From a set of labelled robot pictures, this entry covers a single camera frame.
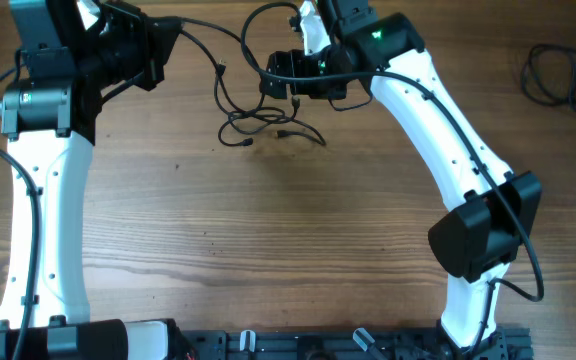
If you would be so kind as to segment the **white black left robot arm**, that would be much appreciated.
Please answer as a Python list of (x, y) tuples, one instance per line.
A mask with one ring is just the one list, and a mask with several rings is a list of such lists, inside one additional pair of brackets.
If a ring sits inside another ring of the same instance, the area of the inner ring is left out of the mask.
[(83, 205), (103, 106), (154, 89), (180, 35), (176, 16), (123, 1), (13, 1), (21, 40), (2, 78), (0, 157), (12, 169), (0, 359), (192, 359), (171, 319), (92, 321), (83, 277)]

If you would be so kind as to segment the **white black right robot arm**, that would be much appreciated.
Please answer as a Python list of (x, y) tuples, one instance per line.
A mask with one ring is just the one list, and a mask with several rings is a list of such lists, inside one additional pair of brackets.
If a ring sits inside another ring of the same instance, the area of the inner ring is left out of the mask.
[(358, 81), (392, 114), (447, 210), (428, 233), (448, 275), (440, 330), (454, 356), (490, 357), (499, 290), (518, 252), (533, 251), (529, 235), (542, 192), (539, 180), (515, 174), (476, 133), (405, 15), (379, 18), (365, 1), (305, 1), (295, 7), (290, 24), (303, 46), (269, 58), (261, 90), (275, 98), (336, 101)]

